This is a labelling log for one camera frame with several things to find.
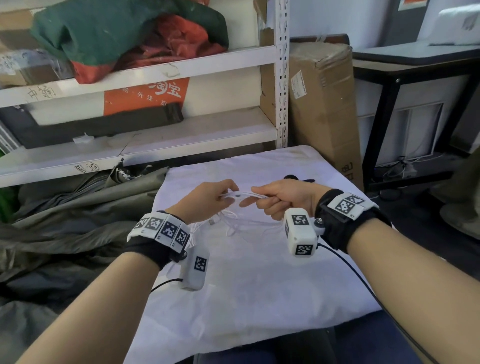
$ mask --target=white sheet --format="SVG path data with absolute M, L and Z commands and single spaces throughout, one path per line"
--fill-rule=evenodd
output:
M 287 174 L 364 196 L 313 148 L 297 146 L 171 169 L 153 210 L 169 207 L 204 181 L 231 178 L 248 191 Z M 255 206 L 244 210 L 249 218 L 271 222 Z M 176 363 L 199 352 L 330 327 L 379 309 L 332 253 L 319 248 L 312 258 L 298 259 L 289 255 L 281 231 L 261 236 L 265 229 L 254 229 L 249 237 L 257 241 L 251 243 L 239 234 L 226 237 L 223 223 L 207 227 L 201 236 L 210 249 L 204 288 L 187 292 L 172 283 L 155 291 L 126 364 Z M 167 279 L 168 268 L 156 283 Z

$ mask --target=black cable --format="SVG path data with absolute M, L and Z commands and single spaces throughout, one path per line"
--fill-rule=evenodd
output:
M 183 281 L 182 278 L 175 278 L 175 279 L 167 280 L 167 281 L 165 281 L 165 282 L 163 282 L 163 283 L 160 283 L 158 286 L 154 287 L 154 288 L 150 291 L 150 293 L 152 293 L 153 291 L 155 291 L 157 288 L 162 287 L 164 284 L 171 283 L 171 282 L 182 282 L 182 281 Z
M 351 270 L 353 270 L 353 272 L 357 275 L 357 277 L 361 280 L 361 282 L 365 285 L 365 287 L 368 289 L 368 292 L 370 292 L 370 294 L 373 296 L 373 298 L 375 299 L 375 301 L 377 301 L 377 303 L 379 304 L 379 306 L 382 308 L 382 310 L 384 310 L 386 312 L 386 314 L 392 319 L 392 321 L 395 323 L 395 325 L 397 326 L 397 328 L 407 337 L 407 339 L 409 339 L 416 347 L 418 350 L 420 350 L 422 352 L 423 355 L 425 355 L 432 363 L 434 364 L 440 364 L 438 363 L 438 361 L 436 361 L 430 354 L 428 354 L 428 352 L 420 345 L 418 344 L 415 339 L 413 339 L 413 337 L 410 336 L 409 333 L 407 333 L 405 331 L 405 329 L 398 323 L 397 320 L 394 319 L 394 317 L 391 315 L 390 312 L 388 312 L 388 310 L 385 308 L 385 306 L 383 305 L 383 303 L 380 302 L 380 300 L 377 298 L 377 296 L 375 295 L 375 293 L 372 291 L 372 289 L 370 288 L 370 286 L 368 285 L 367 282 L 365 282 L 365 280 L 361 277 L 361 275 L 357 272 L 357 270 L 352 267 L 352 264 L 350 264 L 344 257 L 342 257 L 339 253 L 337 253 L 335 250 L 329 248 L 328 246 L 325 246 L 325 245 L 322 245 L 322 244 L 318 244 L 319 246 L 321 246 L 322 248 L 325 248 L 326 250 L 332 252 L 333 254 L 335 254 L 336 256 L 338 256 L 341 260 L 343 260 L 343 262 L 348 265 L 350 267 Z

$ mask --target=shelf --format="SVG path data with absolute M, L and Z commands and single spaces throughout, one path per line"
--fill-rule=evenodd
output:
M 191 60 L 118 71 L 109 74 L 100 82 L 89 85 L 79 85 L 74 78 L 71 78 L 35 86 L 12 87 L 0 90 L 0 108 L 261 66 L 274 63 L 275 59 L 275 46 L 252 47 Z M 41 89 L 47 89 L 48 93 L 42 94 Z
M 17 149 L 0 158 L 0 187 L 276 140 L 277 131 L 259 107 L 189 118 L 181 123 L 114 137 L 88 146 L 73 142 Z

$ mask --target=human hand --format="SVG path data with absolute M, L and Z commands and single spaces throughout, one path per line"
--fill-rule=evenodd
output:
M 235 202 L 233 198 L 221 197 L 221 195 L 226 194 L 229 189 L 232 191 L 239 190 L 238 186 L 232 180 L 203 182 L 177 204 L 165 211 L 178 216 L 186 224 L 208 220 Z
M 318 201 L 328 190 L 331 188 L 321 184 L 284 179 L 265 186 L 252 187 L 252 192 L 270 197 L 265 199 L 248 197 L 240 203 L 240 207 L 256 202 L 257 207 L 265 210 L 265 214 L 271 216 L 273 220 L 281 220 L 290 207 L 304 208 L 310 216 L 313 216 Z

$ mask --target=black metal frame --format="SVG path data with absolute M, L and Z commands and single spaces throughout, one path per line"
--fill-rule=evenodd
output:
M 374 169 L 380 149 L 384 142 L 388 124 L 392 117 L 396 99 L 401 85 L 423 81 L 438 80 L 441 78 L 470 75 L 464 90 L 453 108 L 436 144 L 436 152 L 456 152 L 450 147 L 450 138 L 455 131 L 468 103 L 477 86 L 480 84 L 480 58 L 438 63 L 428 66 L 406 68 L 400 71 L 380 71 L 364 67 L 353 67 L 357 79 L 382 85 L 382 94 L 378 103 L 372 132 L 368 140 L 367 150 L 363 159 L 363 184 L 365 191 L 379 191 L 388 188 L 398 188 L 412 184 L 441 181 L 450 178 L 452 172 L 442 172 L 428 176 L 409 178 L 406 180 L 389 182 L 372 182 Z

